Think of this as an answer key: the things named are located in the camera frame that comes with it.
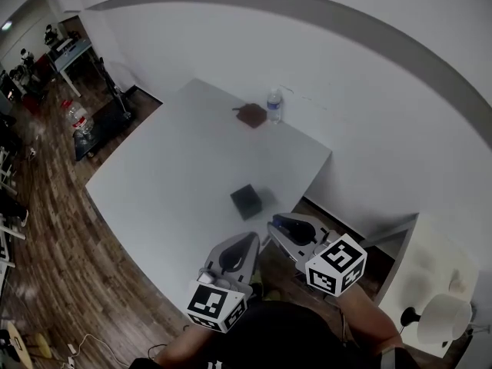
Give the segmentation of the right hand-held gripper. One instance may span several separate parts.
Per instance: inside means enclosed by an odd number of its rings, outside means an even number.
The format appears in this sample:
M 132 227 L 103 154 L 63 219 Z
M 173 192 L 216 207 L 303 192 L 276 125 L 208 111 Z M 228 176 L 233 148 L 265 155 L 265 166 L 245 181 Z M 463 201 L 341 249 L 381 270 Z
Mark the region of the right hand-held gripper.
M 297 243 L 318 243 L 327 228 L 314 216 L 282 213 L 268 222 L 268 233 L 286 256 L 299 262 L 307 256 Z M 366 261 L 367 252 L 349 234 L 344 234 L 305 263 L 306 283 L 339 297 L 363 276 Z

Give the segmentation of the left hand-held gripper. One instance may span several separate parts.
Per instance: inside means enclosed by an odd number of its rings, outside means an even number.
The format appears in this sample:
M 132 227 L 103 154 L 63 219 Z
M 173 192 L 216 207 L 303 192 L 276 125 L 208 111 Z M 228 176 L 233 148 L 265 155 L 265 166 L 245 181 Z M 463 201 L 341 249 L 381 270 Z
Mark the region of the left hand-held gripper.
M 211 250 L 205 262 L 210 270 L 201 270 L 189 284 L 187 316 L 192 323 L 220 333 L 233 328 L 248 309 L 253 294 L 249 283 L 259 247 L 257 233 L 250 231 L 228 238 Z M 222 274 L 237 274 L 238 281 Z

